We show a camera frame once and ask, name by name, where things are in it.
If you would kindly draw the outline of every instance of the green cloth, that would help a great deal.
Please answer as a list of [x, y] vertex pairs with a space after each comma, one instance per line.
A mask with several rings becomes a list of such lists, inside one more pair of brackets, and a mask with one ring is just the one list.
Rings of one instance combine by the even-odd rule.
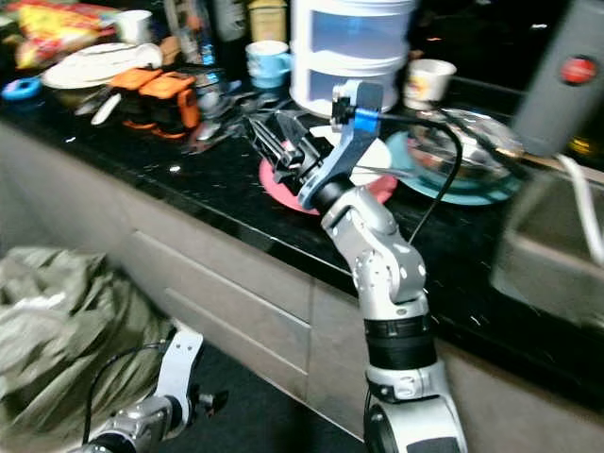
[[[86, 395], [112, 355], [166, 337], [170, 324], [103, 255], [14, 248], [0, 260], [0, 445], [81, 436]], [[100, 380], [93, 426], [156, 383], [143, 351]]]

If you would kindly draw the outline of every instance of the floor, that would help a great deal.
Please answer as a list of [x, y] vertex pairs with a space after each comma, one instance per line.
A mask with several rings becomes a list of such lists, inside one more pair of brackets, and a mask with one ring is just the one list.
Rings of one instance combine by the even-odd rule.
[[229, 391], [225, 408], [200, 414], [160, 453], [361, 453], [364, 444], [212, 346], [196, 370], [202, 393]]

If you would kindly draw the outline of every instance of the stacked storage container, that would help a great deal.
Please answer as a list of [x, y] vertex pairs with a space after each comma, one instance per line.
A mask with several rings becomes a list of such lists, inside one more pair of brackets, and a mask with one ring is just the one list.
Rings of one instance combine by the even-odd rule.
[[292, 99], [331, 114], [331, 91], [348, 79], [384, 87], [383, 109], [398, 100], [396, 72], [405, 64], [414, 0], [294, 0]]

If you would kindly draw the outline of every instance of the kitchen counter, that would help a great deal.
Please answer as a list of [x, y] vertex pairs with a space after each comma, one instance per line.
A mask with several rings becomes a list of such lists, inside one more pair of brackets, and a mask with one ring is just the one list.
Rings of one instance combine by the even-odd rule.
[[[504, 120], [517, 101], [516, 92], [463, 80], [456, 81], [449, 94], [452, 105], [478, 106]], [[92, 128], [48, 94], [0, 105], [0, 121], [312, 277], [355, 293], [345, 262], [319, 227], [319, 219], [284, 208], [264, 192], [258, 181], [260, 158], [243, 140], [187, 156], [183, 143], [120, 125]], [[386, 206], [408, 237], [429, 202], [399, 184]], [[415, 246], [428, 268], [436, 332], [538, 385], [601, 410], [602, 339], [490, 286], [508, 206], [442, 204], [417, 237]]]

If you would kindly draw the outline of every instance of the white cup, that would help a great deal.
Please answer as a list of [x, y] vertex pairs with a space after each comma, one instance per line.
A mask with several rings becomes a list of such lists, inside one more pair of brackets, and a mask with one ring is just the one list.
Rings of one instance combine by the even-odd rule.
[[128, 44], [151, 42], [151, 11], [132, 9], [117, 14], [115, 17], [117, 34], [120, 41]]
[[410, 109], [431, 109], [445, 94], [449, 78], [457, 68], [441, 59], [417, 59], [409, 65], [409, 78], [405, 84], [405, 106]]

